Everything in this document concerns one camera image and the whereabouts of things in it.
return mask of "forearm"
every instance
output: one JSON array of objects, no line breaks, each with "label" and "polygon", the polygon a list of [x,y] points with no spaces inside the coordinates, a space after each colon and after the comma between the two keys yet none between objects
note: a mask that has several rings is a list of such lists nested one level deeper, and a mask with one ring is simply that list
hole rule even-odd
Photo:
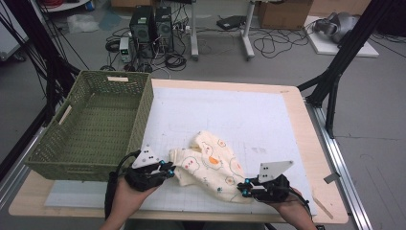
[{"label": "forearm", "polygon": [[277,207],[281,217],[298,230],[316,230],[305,207],[298,201],[287,202],[288,205]]}]

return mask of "wicker basket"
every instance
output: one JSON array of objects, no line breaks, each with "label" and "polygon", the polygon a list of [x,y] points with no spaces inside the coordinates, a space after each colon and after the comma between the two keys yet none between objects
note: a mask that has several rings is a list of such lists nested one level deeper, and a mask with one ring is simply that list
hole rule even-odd
[{"label": "wicker basket", "polygon": [[149,74],[80,72],[25,164],[47,179],[107,181],[141,147],[152,100]]}]

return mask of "cloth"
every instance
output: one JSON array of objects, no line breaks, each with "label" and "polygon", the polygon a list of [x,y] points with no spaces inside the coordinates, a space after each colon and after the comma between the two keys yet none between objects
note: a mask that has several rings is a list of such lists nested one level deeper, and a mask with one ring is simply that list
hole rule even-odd
[{"label": "cloth", "polygon": [[201,185],[224,201],[252,201],[237,189],[245,174],[233,151],[209,131],[200,131],[192,139],[189,149],[172,149],[169,157],[176,166],[175,176],[181,186]]}]

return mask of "computer tower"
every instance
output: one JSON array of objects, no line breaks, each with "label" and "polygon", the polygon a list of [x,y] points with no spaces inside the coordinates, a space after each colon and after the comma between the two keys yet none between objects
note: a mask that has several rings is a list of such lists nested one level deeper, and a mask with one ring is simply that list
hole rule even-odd
[{"label": "computer tower", "polygon": [[156,9],[155,23],[159,41],[160,52],[174,51],[173,29],[172,29],[172,11],[170,7],[161,7]]},{"label": "computer tower", "polygon": [[139,43],[137,49],[138,58],[155,58],[155,54],[158,52],[158,46],[151,43]]},{"label": "computer tower", "polygon": [[151,43],[157,38],[153,7],[136,6],[129,22],[134,43]]}]

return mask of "human hand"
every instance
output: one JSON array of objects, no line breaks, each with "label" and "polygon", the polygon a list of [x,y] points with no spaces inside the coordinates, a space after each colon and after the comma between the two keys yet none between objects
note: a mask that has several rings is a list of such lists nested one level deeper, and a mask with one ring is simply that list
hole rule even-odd
[{"label": "human hand", "polygon": [[158,187],[151,188],[144,192],[132,189],[123,177],[119,178],[114,195],[110,216],[107,218],[101,230],[120,229],[125,221],[138,209],[144,200],[151,195]]},{"label": "human hand", "polygon": [[[292,189],[300,196],[302,195],[297,189]],[[302,202],[294,195],[289,194],[285,202],[267,204],[275,208],[287,223],[291,224],[298,230],[317,229]]]}]

